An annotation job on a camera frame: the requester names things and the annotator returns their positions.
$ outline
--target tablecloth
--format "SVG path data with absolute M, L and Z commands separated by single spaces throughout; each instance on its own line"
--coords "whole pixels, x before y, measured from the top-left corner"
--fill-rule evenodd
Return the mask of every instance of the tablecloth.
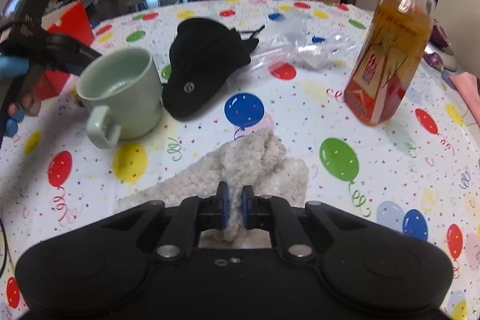
M 289 156 L 308 165 L 307 200 L 329 203 L 444 250 L 455 279 L 442 308 L 455 319 L 476 319 L 478 126 L 458 93 L 423 62 L 390 121 L 367 127 L 351 114 L 342 91 L 370 12 L 295 0 L 188 3 L 105 21 L 95 30 L 93 48 L 102 53 L 132 45 L 147 48 L 166 82 L 169 47 L 182 20 L 208 16 L 228 27 L 256 30 L 277 23 L 278 15 L 291 9 L 304 13 L 309 39 L 342 31 L 355 50 L 320 71 L 292 62 L 259 79 L 230 81 L 195 119 L 179 122 L 165 112 L 150 134 L 112 151 L 99 150 L 88 140 L 88 113 L 70 94 L 75 78 L 60 97 L 45 101 L 39 117 L 27 118 L 16 138 L 3 141 L 0 154 L 0 211 L 12 263 L 40 240 L 109 216 L 118 198 L 170 178 L 235 136 L 270 127 Z M 235 95 L 264 107 L 253 127 L 242 129 L 229 121 L 226 103 Z M 338 151 L 334 166 L 339 170 L 327 164 L 326 152 L 331 151 Z M 11 265 L 0 282 L 2 319 L 25 309 L 9 278 Z

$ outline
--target plastic bottle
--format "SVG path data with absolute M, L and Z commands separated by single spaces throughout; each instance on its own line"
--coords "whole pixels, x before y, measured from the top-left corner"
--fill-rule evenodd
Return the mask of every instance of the plastic bottle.
M 364 124 L 397 111 L 433 28 L 434 0 L 380 0 L 345 88 L 346 104 Z

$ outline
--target dark wood floor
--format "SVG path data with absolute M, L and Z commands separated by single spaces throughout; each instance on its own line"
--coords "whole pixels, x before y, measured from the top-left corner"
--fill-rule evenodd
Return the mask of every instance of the dark wood floor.
M 102 0 L 97 6 L 89 6 L 86 9 L 88 19 L 92 27 L 97 26 L 106 19 L 112 19 L 117 16 L 123 16 L 129 13 L 125 4 L 126 0 Z M 148 8 L 158 7 L 157 0 L 146 0 Z

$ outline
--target blue glove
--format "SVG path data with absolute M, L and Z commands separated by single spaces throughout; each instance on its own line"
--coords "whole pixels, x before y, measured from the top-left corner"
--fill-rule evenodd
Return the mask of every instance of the blue glove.
M 28 60 L 12 56 L 0 56 L 0 79 L 4 77 L 12 78 L 25 75 L 30 67 Z M 33 104 L 33 97 L 22 98 L 22 107 L 19 103 L 14 103 L 8 108 L 10 118 L 5 124 L 5 134 L 13 137 L 18 131 L 18 124 L 25 118 L 25 110 L 28 110 Z

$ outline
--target mug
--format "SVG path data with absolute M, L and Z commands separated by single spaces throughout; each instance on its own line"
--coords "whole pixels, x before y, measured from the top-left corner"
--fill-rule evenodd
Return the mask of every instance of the mug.
M 90 112 L 88 138 L 101 149 L 148 133 L 162 116 L 162 83 L 152 55 L 143 48 L 94 60 L 80 75 L 77 93 Z

